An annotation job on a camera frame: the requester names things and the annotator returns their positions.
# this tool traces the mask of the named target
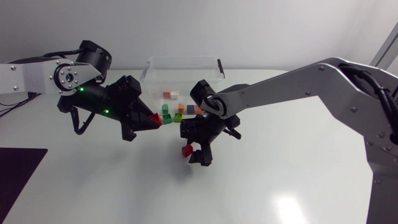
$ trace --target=white tabletop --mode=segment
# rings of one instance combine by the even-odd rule
[[[109,71],[107,83],[140,73]],[[225,73],[222,88],[282,71]],[[4,223],[366,222],[372,172],[363,138],[317,97],[240,112],[242,139],[221,134],[209,167],[181,155],[179,123],[127,142],[119,122],[96,116],[78,136],[58,98],[39,96],[0,118],[1,147],[49,149]]]

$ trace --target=transparent container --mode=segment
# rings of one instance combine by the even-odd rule
[[[192,88],[200,81],[206,80],[210,86],[219,91],[219,85],[225,79],[221,60],[212,56],[192,57],[151,57],[142,71],[140,83],[143,97],[151,99],[146,105],[154,112],[162,114],[162,105],[168,104],[169,113],[178,113],[178,104],[195,103],[190,97]],[[163,91],[177,91],[176,100],[163,97]]]

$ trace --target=orange cube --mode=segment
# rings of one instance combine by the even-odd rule
[[[195,105],[195,114],[202,114],[203,111],[200,109],[198,105]]]
[[[178,112],[179,113],[184,113],[185,111],[185,105],[183,103],[178,104]]]
[[[172,92],[171,90],[163,90],[163,98],[165,99],[171,99],[172,97]]]

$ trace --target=colored block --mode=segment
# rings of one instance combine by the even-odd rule
[[[200,109],[198,105],[195,105],[195,114],[202,114],[203,111]]]
[[[195,114],[195,106],[187,105],[187,114]]]
[[[164,124],[170,124],[171,122],[173,122],[171,115],[169,115],[169,114],[163,115],[163,123]]]
[[[174,115],[174,122],[181,122],[182,121],[182,113],[176,113]]]
[[[184,113],[185,111],[185,105],[183,103],[178,104],[178,112],[179,113]]]
[[[159,114],[152,114],[149,116],[149,119],[153,120],[155,123],[157,123],[159,126],[161,126],[162,123],[162,118],[160,118]]]
[[[163,90],[163,98],[171,99],[171,97],[172,97],[172,92],[170,90]]]
[[[188,157],[190,154],[193,153],[193,147],[191,145],[189,145],[189,144],[187,144],[186,146],[182,147],[181,150],[182,150],[182,155],[184,157]]]
[[[169,106],[163,105],[162,106],[162,114],[168,114],[168,113],[169,113]]]
[[[178,91],[172,91],[171,98],[172,98],[172,100],[178,99]]]

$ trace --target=white cube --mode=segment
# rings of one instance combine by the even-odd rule
[[[171,97],[173,100],[178,99],[178,91],[172,91]]]

